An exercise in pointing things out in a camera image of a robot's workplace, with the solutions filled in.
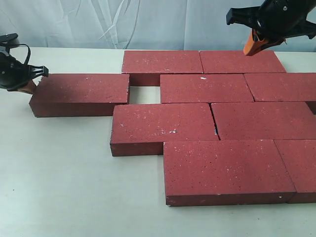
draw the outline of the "red brick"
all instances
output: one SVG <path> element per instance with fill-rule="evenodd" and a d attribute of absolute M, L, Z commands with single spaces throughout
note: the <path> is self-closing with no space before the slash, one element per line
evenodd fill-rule
<path fill-rule="evenodd" d="M 162 103 L 253 102 L 241 74 L 161 75 Z"/>
<path fill-rule="evenodd" d="M 316 118 L 304 102 L 215 103 L 221 140 L 316 139 Z"/>
<path fill-rule="evenodd" d="M 163 142 L 218 140 L 208 104 L 124 105 L 114 109 L 113 156 L 161 155 Z"/>
<path fill-rule="evenodd" d="M 129 76 L 51 74 L 42 79 L 30 106 L 36 117 L 112 116 L 129 103 Z"/>
<path fill-rule="evenodd" d="M 316 103 L 316 73 L 269 73 L 244 76 L 255 101 Z"/>
<path fill-rule="evenodd" d="M 285 73 L 286 70 L 271 50 L 254 56 L 242 51 L 201 51 L 204 73 Z"/>
<path fill-rule="evenodd" d="M 276 141 L 276 146 L 297 192 L 289 203 L 316 202 L 316 140 Z"/>
<path fill-rule="evenodd" d="M 161 74 L 198 74 L 203 67 L 198 51 L 125 51 L 122 72 L 131 86 L 159 86 Z"/>
<path fill-rule="evenodd" d="M 166 204 L 286 203 L 294 185 L 272 140 L 164 144 Z"/>

